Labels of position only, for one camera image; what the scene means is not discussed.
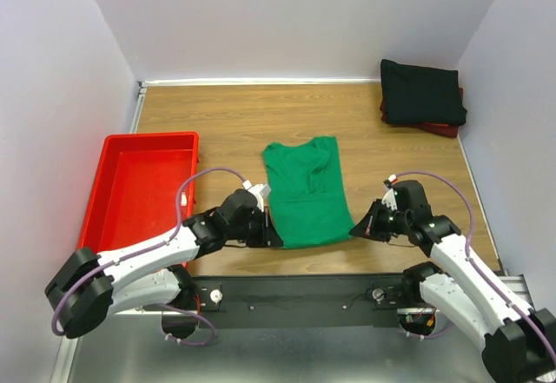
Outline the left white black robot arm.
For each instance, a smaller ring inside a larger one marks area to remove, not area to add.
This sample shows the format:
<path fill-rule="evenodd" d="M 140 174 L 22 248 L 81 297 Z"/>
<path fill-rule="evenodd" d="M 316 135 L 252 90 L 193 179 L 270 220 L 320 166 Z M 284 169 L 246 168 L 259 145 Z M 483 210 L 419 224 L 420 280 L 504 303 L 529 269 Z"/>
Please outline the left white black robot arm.
<path fill-rule="evenodd" d="M 218 252 L 228 241 L 282 247 L 265 205 L 269 193 L 267 184 L 244 186 L 220 206 L 154 238 L 99 254 L 77 249 L 44 290 L 53 309 L 52 332 L 75 339 L 124 310 L 155 304 L 185 308 L 195 286 L 183 263 Z"/>

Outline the green t-shirt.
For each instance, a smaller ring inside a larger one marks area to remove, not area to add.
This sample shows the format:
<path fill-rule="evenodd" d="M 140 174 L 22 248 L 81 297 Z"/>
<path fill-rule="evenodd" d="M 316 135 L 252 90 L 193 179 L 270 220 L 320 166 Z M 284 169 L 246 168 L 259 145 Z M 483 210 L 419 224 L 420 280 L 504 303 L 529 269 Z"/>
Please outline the green t-shirt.
<path fill-rule="evenodd" d="M 271 188 L 270 215 L 284 248 L 317 248 L 349 238 L 354 221 L 334 136 L 296 146 L 273 142 L 262 158 Z"/>

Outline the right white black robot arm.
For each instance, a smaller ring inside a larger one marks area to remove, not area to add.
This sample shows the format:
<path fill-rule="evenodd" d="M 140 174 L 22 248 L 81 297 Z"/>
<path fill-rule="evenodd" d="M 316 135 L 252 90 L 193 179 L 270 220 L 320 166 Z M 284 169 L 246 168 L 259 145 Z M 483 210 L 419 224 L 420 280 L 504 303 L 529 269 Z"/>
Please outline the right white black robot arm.
<path fill-rule="evenodd" d="M 517 295 L 474 252 L 447 216 L 434 215 L 408 172 L 390 175 L 350 234 L 388 242 L 405 236 L 428 260 L 401 275 L 400 297 L 439 309 L 480 350 L 496 382 L 528 382 L 555 372 L 555 317 Z"/>

